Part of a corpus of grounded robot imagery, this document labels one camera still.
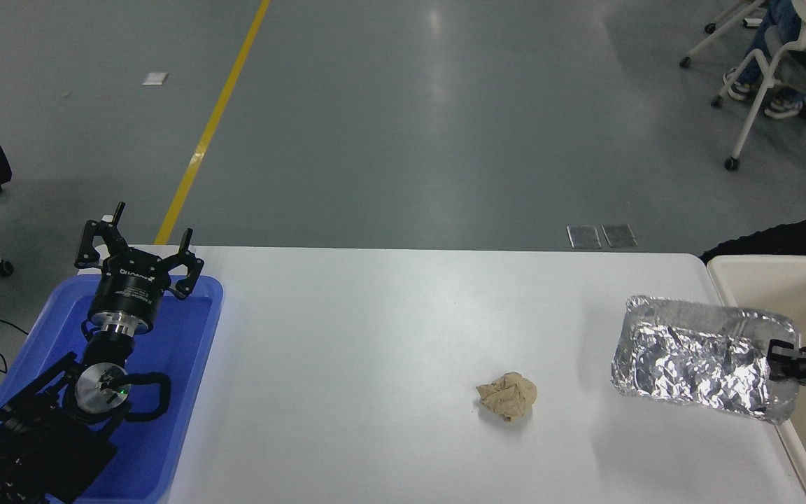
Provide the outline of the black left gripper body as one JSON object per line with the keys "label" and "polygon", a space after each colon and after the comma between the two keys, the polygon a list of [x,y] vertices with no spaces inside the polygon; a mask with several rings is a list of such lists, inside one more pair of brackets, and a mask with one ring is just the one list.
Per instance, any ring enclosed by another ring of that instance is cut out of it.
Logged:
{"label": "black left gripper body", "polygon": [[157,264],[157,255],[110,256],[101,265],[99,286],[87,319],[106,325],[109,314],[125,314],[138,320],[138,328],[154,328],[169,275]]}

